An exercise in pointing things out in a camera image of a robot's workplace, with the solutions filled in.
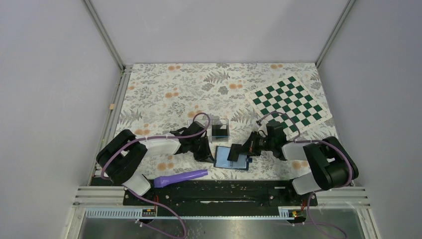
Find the purple plastic handle tool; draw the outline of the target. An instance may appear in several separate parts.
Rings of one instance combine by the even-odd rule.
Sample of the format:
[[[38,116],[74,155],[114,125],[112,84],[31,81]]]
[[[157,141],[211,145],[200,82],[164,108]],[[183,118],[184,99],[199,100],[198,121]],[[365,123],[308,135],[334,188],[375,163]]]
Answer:
[[[175,174],[171,176],[160,176],[153,180],[155,188],[164,188],[168,185],[188,181],[191,179],[200,178],[203,176],[207,176],[208,171],[205,170],[195,170],[191,172],[185,172],[180,174]]]

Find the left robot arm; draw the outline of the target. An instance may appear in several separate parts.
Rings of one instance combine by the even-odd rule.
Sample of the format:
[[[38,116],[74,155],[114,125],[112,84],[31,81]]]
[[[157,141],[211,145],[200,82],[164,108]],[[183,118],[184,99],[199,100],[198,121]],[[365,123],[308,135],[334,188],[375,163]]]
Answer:
[[[102,175],[107,175],[114,185],[126,187],[141,204],[147,205],[154,200],[154,192],[149,180],[137,172],[141,161],[162,154],[191,152],[195,161],[214,163],[206,129],[194,121],[188,127],[149,138],[136,138],[125,129],[97,154],[96,162],[102,167]]]

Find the clear plastic card box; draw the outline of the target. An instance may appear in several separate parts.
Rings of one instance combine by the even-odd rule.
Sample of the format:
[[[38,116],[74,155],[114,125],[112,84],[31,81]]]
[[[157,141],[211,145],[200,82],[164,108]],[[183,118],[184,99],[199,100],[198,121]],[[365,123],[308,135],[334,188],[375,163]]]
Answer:
[[[193,129],[194,132],[189,132],[188,135],[191,135],[191,134],[194,134],[194,133],[197,133],[197,132],[202,131],[209,124],[209,121],[208,121],[208,119],[205,116],[196,118],[195,119],[195,122],[196,122],[195,125],[198,125],[198,126],[195,126],[194,129]],[[204,136],[205,134],[207,134],[207,136],[209,137],[209,142],[211,142],[211,143],[228,142],[229,141],[229,137],[230,137],[230,132],[229,132],[229,137],[226,137],[226,138],[215,138],[215,137],[212,137],[212,135],[211,135],[211,127],[214,124],[226,124],[228,126],[228,129],[229,129],[228,119],[211,119],[211,123],[209,124],[209,126],[207,128],[207,132],[206,133],[204,132],[202,134],[202,136]]]

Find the navy blue card holder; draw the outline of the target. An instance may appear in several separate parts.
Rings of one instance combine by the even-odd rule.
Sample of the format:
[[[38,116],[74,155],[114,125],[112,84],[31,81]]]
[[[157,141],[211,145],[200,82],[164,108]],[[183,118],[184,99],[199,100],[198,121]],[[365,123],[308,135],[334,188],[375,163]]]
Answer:
[[[247,171],[252,157],[246,154],[235,154],[230,147],[217,146],[215,148],[215,161],[213,166],[222,169],[233,169]]]

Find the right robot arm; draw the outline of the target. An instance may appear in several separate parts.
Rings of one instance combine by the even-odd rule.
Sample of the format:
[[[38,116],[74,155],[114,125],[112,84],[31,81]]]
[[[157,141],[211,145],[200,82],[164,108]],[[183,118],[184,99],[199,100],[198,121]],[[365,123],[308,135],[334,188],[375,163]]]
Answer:
[[[253,131],[244,144],[233,144],[228,160],[236,162],[240,155],[259,156],[262,151],[270,151],[280,160],[308,163],[310,173],[291,180],[285,192],[287,202],[292,205],[298,205],[310,192],[347,186],[359,175],[356,164],[336,137],[288,140],[282,124],[277,121],[266,124],[264,135]]]

